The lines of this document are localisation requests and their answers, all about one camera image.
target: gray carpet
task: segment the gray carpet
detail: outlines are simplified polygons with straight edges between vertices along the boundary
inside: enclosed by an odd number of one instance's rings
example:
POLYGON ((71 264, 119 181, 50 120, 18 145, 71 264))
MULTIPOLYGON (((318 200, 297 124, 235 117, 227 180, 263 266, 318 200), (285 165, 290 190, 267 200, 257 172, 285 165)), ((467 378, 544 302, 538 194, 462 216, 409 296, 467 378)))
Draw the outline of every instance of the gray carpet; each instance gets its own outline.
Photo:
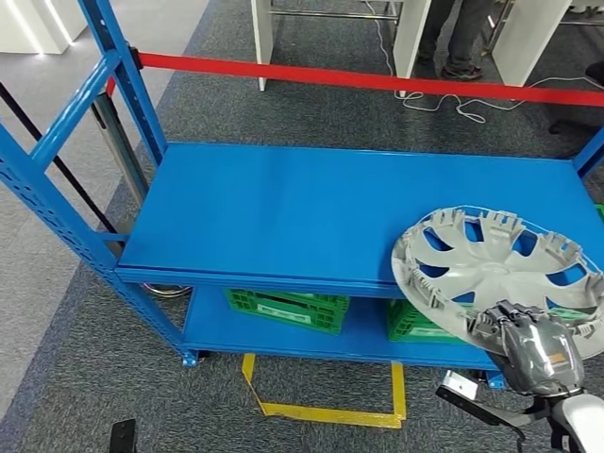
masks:
MULTIPOLYGON (((313 19, 277 22, 275 62, 386 72, 373 23, 336 21, 327 27, 313 19)), ((596 30, 562 28, 533 78, 576 76, 601 55, 592 41, 602 44, 596 30), (563 61, 559 58, 562 51, 568 51, 563 61)), ((254 59, 248 4, 212 2, 186 53, 254 59)), ((437 64, 442 59, 439 55, 437 64)), ((485 68, 496 76, 488 61, 485 68)), ((260 93, 255 80, 189 74, 175 75, 158 107, 171 140, 535 157, 565 155, 587 139, 581 134, 549 136, 547 124, 559 115, 604 123, 601 111, 592 109, 525 106, 510 113, 476 111, 485 115, 488 124, 470 123, 456 114, 451 104, 433 114, 405 110, 387 92, 273 81, 260 93)), ((590 181, 590 190, 602 200, 599 177, 590 181)), ((109 208, 113 218, 133 212, 123 185, 109 208)), ((510 431, 488 428, 436 398, 434 390, 443 370, 405 367, 408 420, 400 430, 266 418, 242 378, 241 356, 214 355, 196 369, 183 369, 177 356, 84 268, 76 274, 64 304, 64 316, 51 329, 70 326, 69 332, 60 341, 45 344, 57 357, 38 370, 45 375, 44 387, 29 389, 24 384, 9 410, 11 420, 20 420, 20 425, 13 426, 20 435, 13 445, 6 444, 6 451, 14 446, 23 453, 106 451, 111 425, 130 417, 139 424, 142 453, 515 451, 510 431), (27 405, 20 403, 27 392, 37 398, 31 419, 27 405)), ((186 301, 162 305, 180 323, 186 301)), ((261 357, 254 385, 270 401, 392 409, 387 365, 318 365, 261 357)), ((604 396, 604 359, 588 361, 587 366, 587 388, 604 396)), ((485 390, 480 397, 507 408, 525 403, 508 392, 485 390)), ((544 424, 530 427, 526 434, 525 451, 546 450, 548 434, 544 424)))

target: white floor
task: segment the white floor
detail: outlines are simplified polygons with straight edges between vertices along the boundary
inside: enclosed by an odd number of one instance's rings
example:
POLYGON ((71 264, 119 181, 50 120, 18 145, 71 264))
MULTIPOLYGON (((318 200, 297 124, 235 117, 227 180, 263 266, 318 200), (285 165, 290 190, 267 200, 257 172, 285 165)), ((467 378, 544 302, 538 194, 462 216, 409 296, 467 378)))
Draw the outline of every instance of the white floor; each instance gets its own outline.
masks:
MULTIPOLYGON (((181 54, 208 0, 112 0, 125 36, 140 50, 181 54)), ((98 60, 90 33, 85 32, 62 56, 0 54, 2 82, 41 130, 45 130, 98 60)), ((143 71, 154 104, 171 72, 143 71)), ((118 105, 133 144, 132 121, 118 105)), ((33 144, 4 103, 0 121, 26 149, 33 144)), ((119 172, 87 114, 60 152, 101 209, 119 182, 119 172)), ((57 168, 48 172, 91 225, 97 221, 57 168)), ((78 265, 77 257, 0 186, 0 418, 6 413, 78 265)))

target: yellow tape marking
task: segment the yellow tape marking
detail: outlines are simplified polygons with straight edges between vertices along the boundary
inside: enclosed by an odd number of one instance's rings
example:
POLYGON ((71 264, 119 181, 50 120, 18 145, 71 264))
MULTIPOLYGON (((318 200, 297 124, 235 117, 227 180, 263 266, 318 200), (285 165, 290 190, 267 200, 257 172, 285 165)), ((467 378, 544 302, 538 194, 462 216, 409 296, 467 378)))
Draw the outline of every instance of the yellow tape marking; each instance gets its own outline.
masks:
POLYGON ((402 373, 402 365, 398 362, 393 361, 391 365, 394 413, 378 413, 263 403, 251 385, 251 377, 254 376, 255 360, 255 354, 245 354, 243 364, 242 365, 242 373, 243 373, 245 382, 251 389, 251 392, 258 402, 262 413, 266 416, 281 415, 283 417, 310 422, 337 423, 375 428, 400 428, 400 421, 407 418, 407 410, 405 404, 405 379, 402 373))

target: shelf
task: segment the shelf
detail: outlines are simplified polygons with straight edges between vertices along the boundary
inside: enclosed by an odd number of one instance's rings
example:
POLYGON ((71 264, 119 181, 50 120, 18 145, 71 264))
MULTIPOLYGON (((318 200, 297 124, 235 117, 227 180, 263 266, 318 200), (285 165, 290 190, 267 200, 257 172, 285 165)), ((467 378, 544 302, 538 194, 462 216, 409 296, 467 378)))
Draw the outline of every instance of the shelf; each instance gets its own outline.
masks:
POLYGON ((485 352, 466 344, 390 342, 383 299, 352 299, 341 333, 331 335, 231 310, 223 290, 203 287, 192 296, 183 333, 184 345, 195 350, 497 369, 485 352))
POLYGON ((567 160, 171 143, 116 272, 125 281, 389 297, 390 250, 432 210, 516 212, 604 265, 567 160))

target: shelf upright post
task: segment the shelf upright post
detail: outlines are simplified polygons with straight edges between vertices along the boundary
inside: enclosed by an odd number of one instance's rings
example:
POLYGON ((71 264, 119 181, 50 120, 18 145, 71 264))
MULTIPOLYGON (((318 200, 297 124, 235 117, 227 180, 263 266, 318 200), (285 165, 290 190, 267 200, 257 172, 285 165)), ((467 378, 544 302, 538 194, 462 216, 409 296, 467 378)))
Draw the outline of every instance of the shelf upright post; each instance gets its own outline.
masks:
POLYGON ((0 125, 0 180, 60 240, 97 272, 164 341, 180 354, 183 363, 196 363, 196 355, 193 351, 183 346, 182 333, 153 299, 137 285, 122 282, 115 273, 117 259, 106 246, 102 233, 88 226, 48 179, 43 168, 35 164, 2 125, 0 125))
POLYGON ((153 105, 140 77, 131 47, 124 39, 109 0, 78 0, 102 55, 115 50, 121 60, 116 82, 139 133, 156 165, 162 162, 168 144, 153 105))
POLYGON ((604 160, 604 127, 587 142, 572 161, 577 174, 584 179, 604 160))

